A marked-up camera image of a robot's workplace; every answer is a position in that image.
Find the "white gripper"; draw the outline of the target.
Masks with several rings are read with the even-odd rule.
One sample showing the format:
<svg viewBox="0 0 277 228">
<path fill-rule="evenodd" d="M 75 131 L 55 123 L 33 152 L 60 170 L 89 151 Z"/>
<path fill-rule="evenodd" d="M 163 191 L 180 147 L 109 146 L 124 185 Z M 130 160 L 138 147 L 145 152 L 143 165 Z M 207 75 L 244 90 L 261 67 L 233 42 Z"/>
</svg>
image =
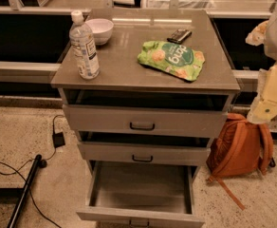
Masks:
<svg viewBox="0 0 277 228">
<path fill-rule="evenodd" d="M 256 26 L 246 37 L 245 42 L 260 46 L 265 41 L 268 21 Z M 269 123 L 277 116 L 277 62 L 269 69 L 258 73 L 257 96 L 254 98 L 247 119 L 253 124 Z"/>
</svg>

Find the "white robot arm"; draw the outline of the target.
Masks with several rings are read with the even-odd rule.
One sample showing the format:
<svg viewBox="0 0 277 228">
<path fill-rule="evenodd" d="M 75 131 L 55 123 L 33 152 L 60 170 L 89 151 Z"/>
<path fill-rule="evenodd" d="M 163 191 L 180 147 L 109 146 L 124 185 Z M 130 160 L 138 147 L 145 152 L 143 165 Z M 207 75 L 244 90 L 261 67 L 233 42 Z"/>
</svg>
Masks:
<svg viewBox="0 0 277 228">
<path fill-rule="evenodd" d="M 257 96 L 247 116 L 253 124 L 269 123 L 277 116 L 277 5 L 270 18 L 248 34 L 246 43 L 252 46 L 264 45 L 267 57 L 275 61 L 269 70 L 259 70 Z"/>
</svg>

